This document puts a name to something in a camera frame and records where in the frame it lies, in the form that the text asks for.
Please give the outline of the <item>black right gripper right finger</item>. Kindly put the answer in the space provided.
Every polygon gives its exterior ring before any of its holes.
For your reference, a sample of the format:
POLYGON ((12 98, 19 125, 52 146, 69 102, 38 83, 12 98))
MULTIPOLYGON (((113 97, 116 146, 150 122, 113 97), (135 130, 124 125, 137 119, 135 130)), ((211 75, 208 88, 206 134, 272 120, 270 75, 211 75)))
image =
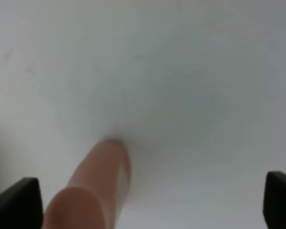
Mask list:
POLYGON ((269 229, 286 229, 286 174, 283 172, 267 173, 263 215, 269 229))

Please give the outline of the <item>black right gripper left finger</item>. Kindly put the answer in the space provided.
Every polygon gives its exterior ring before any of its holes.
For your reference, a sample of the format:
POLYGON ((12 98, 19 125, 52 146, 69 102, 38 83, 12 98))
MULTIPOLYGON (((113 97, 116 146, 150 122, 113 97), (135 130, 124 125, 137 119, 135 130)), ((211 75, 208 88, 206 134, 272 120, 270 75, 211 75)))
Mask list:
POLYGON ((0 193, 0 229, 40 229, 43 207, 39 180, 26 177, 0 193))

